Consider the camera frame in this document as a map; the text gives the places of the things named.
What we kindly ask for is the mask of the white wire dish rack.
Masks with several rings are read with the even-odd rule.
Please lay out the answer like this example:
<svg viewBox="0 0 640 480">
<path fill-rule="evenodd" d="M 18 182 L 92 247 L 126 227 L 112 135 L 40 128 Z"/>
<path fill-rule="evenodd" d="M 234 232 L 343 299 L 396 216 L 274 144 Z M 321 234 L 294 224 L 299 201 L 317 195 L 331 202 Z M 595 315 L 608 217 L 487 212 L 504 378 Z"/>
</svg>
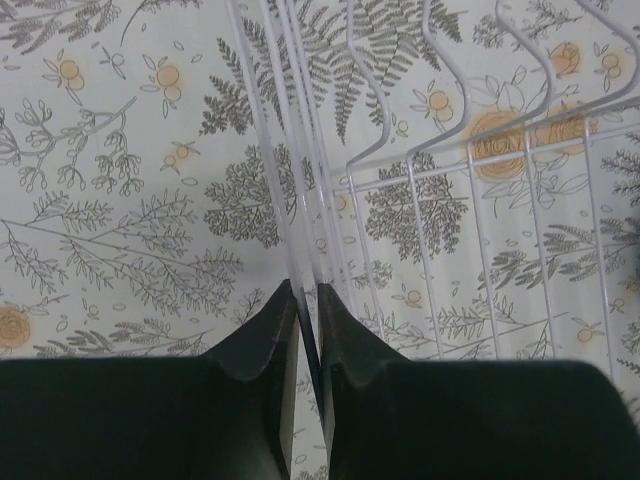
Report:
<svg viewBox="0 0 640 480">
<path fill-rule="evenodd" d="M 639 412 L 639 5 L 229 1 L 232 235 L 430 359 L 599 366 Z"/>
</svg>

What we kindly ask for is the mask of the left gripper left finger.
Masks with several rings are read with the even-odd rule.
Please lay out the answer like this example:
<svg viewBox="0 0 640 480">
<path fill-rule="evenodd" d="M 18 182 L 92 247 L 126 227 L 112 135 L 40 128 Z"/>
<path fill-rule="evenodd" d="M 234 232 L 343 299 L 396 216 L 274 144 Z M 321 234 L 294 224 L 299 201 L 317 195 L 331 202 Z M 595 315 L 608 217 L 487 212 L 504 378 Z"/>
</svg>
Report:
<svg viewBox="0 0 640 480">
<path fill-rule="evenodd" d="M 1 475 L 286 479 L 297 349 L 297 302 L 283 281 L 196 356 L 5 360 Z"/>
</svg>

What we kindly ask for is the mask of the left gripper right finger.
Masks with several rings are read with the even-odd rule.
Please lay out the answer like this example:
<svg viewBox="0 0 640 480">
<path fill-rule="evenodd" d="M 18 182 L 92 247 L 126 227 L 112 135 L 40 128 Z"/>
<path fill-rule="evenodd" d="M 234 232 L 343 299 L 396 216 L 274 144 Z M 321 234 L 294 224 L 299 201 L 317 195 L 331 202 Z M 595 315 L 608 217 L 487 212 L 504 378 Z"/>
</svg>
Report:
<svg viewBox="0 0 640 480">
<path fill-rule="evenodd" d="M 413 361 L 318 288 L 333 479 L 635 479 L 639 434 L 596 367 Z"/>
</svg>

